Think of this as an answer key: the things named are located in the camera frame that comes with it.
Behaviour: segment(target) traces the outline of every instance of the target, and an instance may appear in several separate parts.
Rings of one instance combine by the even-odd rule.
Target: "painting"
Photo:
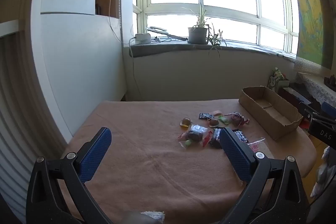
[[[297,56],[331,69],[333,25],[329,0],[298,0],[299,45]]]

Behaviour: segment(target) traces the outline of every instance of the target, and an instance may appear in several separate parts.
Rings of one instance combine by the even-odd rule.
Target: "power plug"
[[[151,42],[151,35],[149,33],[137,33],[135,35],[136,44],[149,44]]]

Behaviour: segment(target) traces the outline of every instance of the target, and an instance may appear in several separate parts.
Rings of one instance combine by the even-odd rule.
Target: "open cardboard box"
[[[294,106],[264,86],[243,88],[239,103],[274,140],[296,130],[302,120]]]

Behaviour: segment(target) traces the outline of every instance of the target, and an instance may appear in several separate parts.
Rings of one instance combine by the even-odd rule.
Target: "metal screw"
[[[36,162],[40,163],[40,162],[43,162],[44,161],[44,157],[38,157],[36,159]]]
[[[259,159],[263,159],[263,158],[265,158],[265,155],[264,155],[263,153],[261,153],[261,152],[257,152],[255,155],[256,155],[257,158],[259,158]]]
[[[68,158],[69,160],[73,159],[74,157],[76,157],[76,154],[73,153],[73,152],[70,152],[70,153],[67,155],[67,158]]]
[[[288,156],[287,159],[290,161],[290,162],[295,162],[295,158],[293,156]]]

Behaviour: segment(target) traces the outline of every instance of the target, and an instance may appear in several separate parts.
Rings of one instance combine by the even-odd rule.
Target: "gray plant pot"
[[[206,45],[208,44],[207,40],[207,28],[188,28],[189,31],[189,38],[188,43],[189,44],[201,44]]]

